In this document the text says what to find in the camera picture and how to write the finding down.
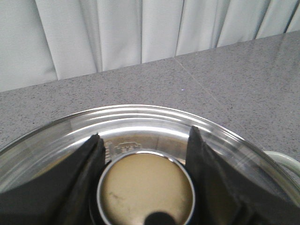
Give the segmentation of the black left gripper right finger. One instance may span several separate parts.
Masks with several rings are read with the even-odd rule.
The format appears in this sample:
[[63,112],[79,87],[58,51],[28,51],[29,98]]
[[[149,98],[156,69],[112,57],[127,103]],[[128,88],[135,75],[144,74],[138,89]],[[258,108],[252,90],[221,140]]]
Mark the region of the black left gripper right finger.
[[201,225],[298,225],[300,209],[266,191],[219,156],[193,126],[186,169],[195,186],[195,218]]

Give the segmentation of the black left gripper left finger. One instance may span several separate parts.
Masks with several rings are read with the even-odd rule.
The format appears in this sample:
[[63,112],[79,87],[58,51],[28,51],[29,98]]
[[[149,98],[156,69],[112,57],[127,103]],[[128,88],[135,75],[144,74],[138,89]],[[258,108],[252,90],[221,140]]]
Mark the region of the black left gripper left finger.
[[2,193],[0,223],[87,225],[89,196],[104,166],[104,141],[92,135],[49,171]]

